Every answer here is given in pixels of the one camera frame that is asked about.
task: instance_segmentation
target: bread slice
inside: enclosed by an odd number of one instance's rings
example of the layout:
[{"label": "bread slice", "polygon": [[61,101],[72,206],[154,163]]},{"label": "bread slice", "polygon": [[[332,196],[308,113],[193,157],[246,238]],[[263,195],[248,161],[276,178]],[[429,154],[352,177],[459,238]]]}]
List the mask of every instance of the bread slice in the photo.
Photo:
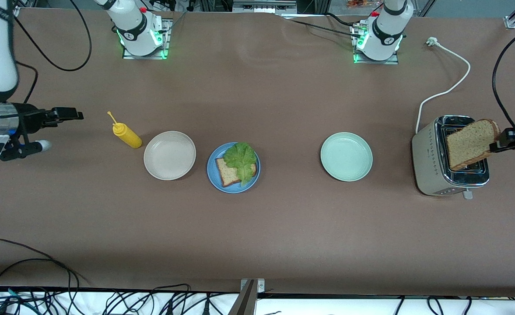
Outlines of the bread slice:
[{"label": "bread slice", "polygon": [[496,142],[500,134],[497,123],[491,119],[481,119],[448,135],[446,142],[450,169],[460,170],[491,156],[489,145]]},{"label": "bread slice", "polygon": [[[226,165],[226,162],[223,158],[217,159],[217,167],[219,168],[219,173],[221,174],[221,180],[223,182],[223,187],[228,187],[232,184],[239,183],[242,180],[238,177],[236,168],[229,168]],[[251,166],[254,177],[257,173],[257,165],[252,164]]]}]

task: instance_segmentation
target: blue plate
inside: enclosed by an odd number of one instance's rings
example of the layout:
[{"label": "blue plate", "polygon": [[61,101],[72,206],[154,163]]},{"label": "blue plate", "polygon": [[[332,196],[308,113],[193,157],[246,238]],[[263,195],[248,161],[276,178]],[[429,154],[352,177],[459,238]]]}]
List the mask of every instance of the blue plate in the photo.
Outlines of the blue plate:
[{"label": "blue plate", "polygon": [[219,173],[216,160],[223,157],[226,150],[230,149],[235,144],[237,144],[237,142],[229,142],[219,146],[215,151],[213,151],[213,153],[211,153],[211,156],[209,156],[209,161],[207,162],[207,176],[209,176],[211,184],[213,184],[213,186],[216,187],[219,191],[225,193],[241,193],[247,191],[253,186],[253,184],[256,183],[257,179],[259,178],[259,174],[261,173],[261,163],[259,162],[259,156],[257,156],[256,153],[257,173],[254,177],[252,177],[251,181],[245,184],[244,187],[242,187],[242,183],[235,183],[228,187],[222,187],[221,174]]}]

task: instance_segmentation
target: white power cord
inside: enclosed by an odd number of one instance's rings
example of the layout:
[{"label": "white power cord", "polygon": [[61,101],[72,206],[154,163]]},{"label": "white power cord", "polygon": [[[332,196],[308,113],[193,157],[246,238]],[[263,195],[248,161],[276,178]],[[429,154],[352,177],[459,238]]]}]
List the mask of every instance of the white power cord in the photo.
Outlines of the white power cord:
[{"label": "white power cord", "polygon": [[450,54],[453,54],[454,56],[458,57],[459,59],[463,60],[465,63],[467,63],[467,72],[466,74],[463,75],[463,77],[456,83],[454,84],[451,88],[449,88],[447,91],[445,92],[442,92],[442,93],[438,93],[438,94],[435,94],[429,98],[427,98],[426,100],[424,100],[421,105],[419,106],[419,115],[417,116],[417,125],[415,126],[415,134],[417,134],[419,132],[419,123],[421,122],[421,112],[423,111],[423,105],[433,99],[433,98],[437,98],[438,96],[441,96],[441,95],[445,95],[447,93],[449,93],[450,91],[452,91],[456,86],[458,86],[461,82],[463,82],[463,79],[465,79],[467,77],[467,75],[469,74],[469,71],[471,70],[471,64],[469,63],[469,61],[465,60],[465,58],[463,58],[462,56],[458,55],[457,53],[455,52],[452,52],[451,50],[449,50],[448,48],[442,46],[438,40],[435,38],[435,37],[430,37],[428,38],[427,40],[427,46],[436,46],[436,47],[439,47],[439,48],[442,48],[443,50],[449,52]]}]

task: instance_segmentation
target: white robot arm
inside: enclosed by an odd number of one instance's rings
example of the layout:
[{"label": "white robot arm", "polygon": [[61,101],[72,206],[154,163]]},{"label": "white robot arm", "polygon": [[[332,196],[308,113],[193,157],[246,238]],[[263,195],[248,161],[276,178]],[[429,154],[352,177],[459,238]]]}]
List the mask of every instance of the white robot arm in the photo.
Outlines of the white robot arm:
[{"label": "white robot arm", "polygon": [[[38,110],[31,104],[7,102],[18,86],[12,10],[12,0],[0,0],[0,159],[3,161],[25,158],[51,147],[46,140],[29,142],[28,134],[45,127],[57,127],[65,120],[84,119],[74,108]],[[19,141],[21,136],[25,140],[23,144]]]},{"label": "white robot arm", "polygon": [[364,21],[367,31],[357,44],[372,60],[387,60],[399,48],[403,30],[413,16],[410,0],[385,0],[379,16],[370,16]]},{"label": "white robot arm", "polygon": [[146,56],[163,40],[160,30],[162,18],[139,8],[135,0],[95,0],[108,12],[117,28],[121,44],[135,56]]}]

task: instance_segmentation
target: plate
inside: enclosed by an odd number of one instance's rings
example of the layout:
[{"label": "plate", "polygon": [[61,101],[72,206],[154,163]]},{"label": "plate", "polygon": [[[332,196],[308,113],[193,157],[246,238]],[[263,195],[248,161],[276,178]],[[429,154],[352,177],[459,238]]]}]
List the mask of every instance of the plate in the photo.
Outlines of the plate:
[{"label": "plate", "polygon": [[242,183],[235,183],[228,187],[222,186],[221,174],[219,173],[216,160],[223,157],[226,150],[230,149],[235,144],[237,144],[237,142],[229,142],[219,146],[217,149],[215,149],[215,151],[213,151],[213,153],[211,153],[211,156],[209,156],[209,161],[207,162],[207,176],[209,176],[209,181],[211,181],[211,184],[213,184],[213,186],[216,187],[219,191],[225,193],[241,193],[247,191],[253,186],[253,184],[256,183],[257,178],[259,178],[259,174],[261,174],[261,163],[259,162],[259,156],[257,156],[256,153],[256,175],[252,177],[252,179],[247,184],[245,184],[244,187],[242,187]]},{"label": "plate", "polygon": [[163,181],[172,181],[187,174],[195,163],[195,144],[187,134],[167,131],[154,137],[145,149],[145,167]]},{"label": "plate", "polygon": [[344,182],[358,181],[372,168],[372,150],[363,138],[350,132],[332,134],[323,142],[323,168]]}]

